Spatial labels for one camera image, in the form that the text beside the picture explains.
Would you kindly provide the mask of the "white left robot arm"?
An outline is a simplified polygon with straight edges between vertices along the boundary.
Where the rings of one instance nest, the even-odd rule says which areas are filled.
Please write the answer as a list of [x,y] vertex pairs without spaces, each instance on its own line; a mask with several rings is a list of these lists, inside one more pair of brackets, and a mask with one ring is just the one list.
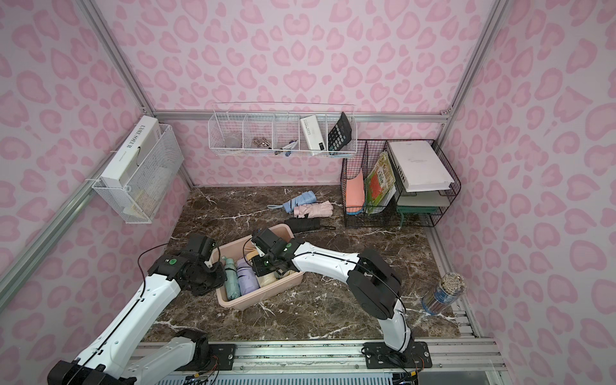
[[226,280],[223,265],[210,260],[219,249],[211,237],[193,234],[176,254],[160,256],[120,314],[72,361],[60,360],[49,384],[155,384],[176,370],[215,369],[206,333],[182,329],[172,340],[132,363],[133,353],[165,308],[183,291],[207,295]]

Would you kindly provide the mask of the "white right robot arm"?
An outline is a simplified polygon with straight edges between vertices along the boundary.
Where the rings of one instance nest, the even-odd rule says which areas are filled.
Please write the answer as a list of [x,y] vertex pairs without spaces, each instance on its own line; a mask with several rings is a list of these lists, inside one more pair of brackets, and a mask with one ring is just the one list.
[[382,343],[364,343],[361,348],[367,368],[409,370],[415,375],[432,367],[428,345],[416,342],[407,325],[402,280],[376,250],[342,253],[300,238],[285,240],[270,229],[254,231],[251,242],[258,251],[251,262],[258,277],[308,272],[347,284],[359,306],[378,320],[383,334]]

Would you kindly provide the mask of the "pink umbrella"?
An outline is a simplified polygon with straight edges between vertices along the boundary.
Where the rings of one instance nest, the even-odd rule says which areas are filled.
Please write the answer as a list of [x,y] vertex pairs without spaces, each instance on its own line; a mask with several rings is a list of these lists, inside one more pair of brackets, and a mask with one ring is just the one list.
[[334,207],[329,201],[299,205],[294,208],[293,215],[300,219],[329,218],[333,215]]

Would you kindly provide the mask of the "light blue umbrella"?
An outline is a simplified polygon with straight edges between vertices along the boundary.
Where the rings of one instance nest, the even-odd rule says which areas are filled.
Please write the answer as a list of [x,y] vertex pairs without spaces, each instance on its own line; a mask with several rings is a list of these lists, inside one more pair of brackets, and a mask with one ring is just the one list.
[[269,210],[280,210],[283,209],[285,210],[287,213],[292,213],[296,207],[302,206],[302,205],[311,205],[317,202],[317,197],[314,194],[313,191],[307,191],[307,192],[303,192],[302,194],[298,195],[297,197],[294,197],[292,199],[290,199],[289,201],[285,202],[284,204],[281,205],[268,205],[267,208]]

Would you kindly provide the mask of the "lavender purple umbrella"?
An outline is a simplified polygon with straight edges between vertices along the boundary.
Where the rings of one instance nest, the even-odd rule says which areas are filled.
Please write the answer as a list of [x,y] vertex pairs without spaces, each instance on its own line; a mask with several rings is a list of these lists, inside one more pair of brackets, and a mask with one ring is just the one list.
[[242,296],[258,290],[260,288],[258,278],[250,264],[244,259],[239,259],[236,266]]

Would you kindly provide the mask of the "pink plastic storage box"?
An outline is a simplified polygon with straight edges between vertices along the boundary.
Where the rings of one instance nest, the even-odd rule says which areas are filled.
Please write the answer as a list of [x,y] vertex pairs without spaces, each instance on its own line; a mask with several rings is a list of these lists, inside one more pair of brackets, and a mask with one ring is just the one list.
[[304,274],[292,270],[284,274],[272,272],[257,277],[251,265],[252,262],[257,264],[257,256],[258,252],[250,236],[227,243],[213,252],[210,261],[215,262],[222,258],[221,264],[226,277],[232,281],[216,289],[220,306],[243,311],[296,287],[303,281]]

